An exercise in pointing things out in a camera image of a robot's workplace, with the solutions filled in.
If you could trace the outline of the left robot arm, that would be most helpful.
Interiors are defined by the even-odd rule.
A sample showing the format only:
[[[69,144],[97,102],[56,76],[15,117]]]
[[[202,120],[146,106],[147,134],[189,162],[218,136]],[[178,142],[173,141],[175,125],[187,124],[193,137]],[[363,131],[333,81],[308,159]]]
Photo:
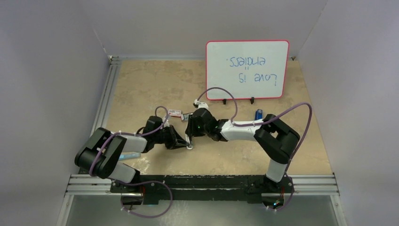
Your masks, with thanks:
[[[150,116],[136,134],[97,128],[77,152],[74,163],[91,176],[122,182],[122,187],[133,193],[140,188],[140,171],[120,162],[120,156],[123,152],[141,155],[157,144],[168,150],[189,145],[166,118]]]

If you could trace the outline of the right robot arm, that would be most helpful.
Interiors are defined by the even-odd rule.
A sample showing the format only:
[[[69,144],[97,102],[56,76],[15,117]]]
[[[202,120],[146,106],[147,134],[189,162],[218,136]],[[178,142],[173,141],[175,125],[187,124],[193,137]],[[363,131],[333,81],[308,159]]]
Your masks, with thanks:
[[[216,119],[207,108],[199,108],[189,115],[185,135],[189,145],[192,145],[193,137],[202,136],[217,142],[256,141],[270,158],[264,185],[271,192],[282,187],[282,178],[292,156],[303,141],[293,128],[274,114],[235,123],[229,119]]]

